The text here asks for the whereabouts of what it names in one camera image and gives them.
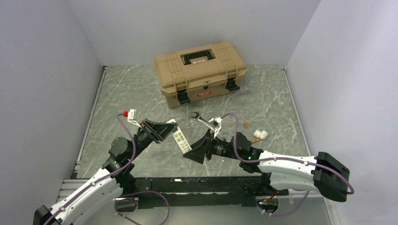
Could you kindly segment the white air conditioner remote control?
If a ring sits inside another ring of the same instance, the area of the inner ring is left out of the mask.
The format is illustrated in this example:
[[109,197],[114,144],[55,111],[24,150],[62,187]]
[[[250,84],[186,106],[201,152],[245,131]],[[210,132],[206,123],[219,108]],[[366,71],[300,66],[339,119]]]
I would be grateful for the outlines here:
[[192,150],[190,144],[188,143],[179,126],[173,129],[173,138],[183,154]]

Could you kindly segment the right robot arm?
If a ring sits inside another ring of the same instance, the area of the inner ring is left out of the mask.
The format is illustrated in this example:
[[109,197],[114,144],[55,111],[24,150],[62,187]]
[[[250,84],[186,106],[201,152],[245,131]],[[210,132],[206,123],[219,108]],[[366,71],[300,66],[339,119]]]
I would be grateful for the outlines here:
[[317,156],[280,155],[252,146],[245,135],[237,132],[231,140],[214,137],[211,130],[194,144],[182,147],[183,157],[203,164],[212,155],[239,160],[248,173],[260,173],[259,190],[269,195],[287,189],[310,190],[335,202],[346,202],[350,170],[327,152]]

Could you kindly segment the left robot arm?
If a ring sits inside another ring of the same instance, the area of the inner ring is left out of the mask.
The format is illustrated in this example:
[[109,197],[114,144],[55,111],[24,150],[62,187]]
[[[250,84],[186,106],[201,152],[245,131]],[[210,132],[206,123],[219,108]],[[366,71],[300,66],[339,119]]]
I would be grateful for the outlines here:
[[105,204],[120,196],[128,197],[136,190],[131,175],[133,160],[151,143],[161,143],[178,127],[144,119],[132,134],[120,118],[118,121],[129,138],[116,138],[102,167],[81,187],[51,207],[40,206],[34,213],[35,225],[82,225]]

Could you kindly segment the white pipe elbow fitting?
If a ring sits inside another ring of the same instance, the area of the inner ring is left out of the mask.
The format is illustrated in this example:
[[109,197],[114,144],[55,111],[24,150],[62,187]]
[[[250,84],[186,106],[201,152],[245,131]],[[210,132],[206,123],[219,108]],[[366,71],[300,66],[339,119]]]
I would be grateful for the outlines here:
[[257,139],[264,140],[264,139],[267,138],[268,132],[265,131],[265,130],[258,130],[258,129],[257,129],[257,130],[254,132],[253,136],[256,137]]

